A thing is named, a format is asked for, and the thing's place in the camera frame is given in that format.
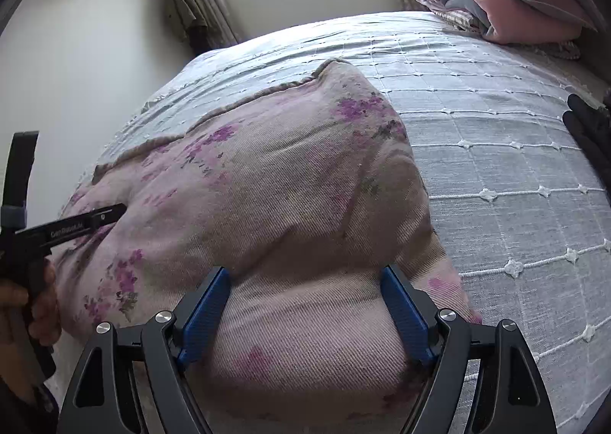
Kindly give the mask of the person's left hand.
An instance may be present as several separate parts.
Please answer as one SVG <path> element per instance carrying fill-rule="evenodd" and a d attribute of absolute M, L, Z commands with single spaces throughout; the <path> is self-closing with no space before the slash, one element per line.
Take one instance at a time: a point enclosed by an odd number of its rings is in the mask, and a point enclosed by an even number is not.
<path fill-rule="evenodd" d="M 60 338 L 61 323 L 56 291 L 55 266 L 41 262 L 45 288 L 31 302 L 23 286 L 1 272 L 1 379 L 20 400 L 35 403 L 33 367 L 23 347 L 32 338 L 41 346 L 52 346 Z"/>

